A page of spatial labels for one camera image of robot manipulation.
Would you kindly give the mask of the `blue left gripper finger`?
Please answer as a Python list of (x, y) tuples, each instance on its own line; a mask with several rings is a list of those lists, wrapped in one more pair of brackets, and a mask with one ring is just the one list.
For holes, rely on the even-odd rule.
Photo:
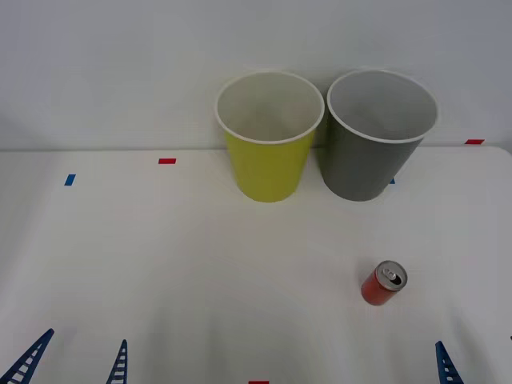
[(54, 329), (49, 328), (26, 352), (1, 376), (1, 384), (29, 384), (44, 354)]
[(123, 339), (106, 384), (127, 384), (127, 340)]

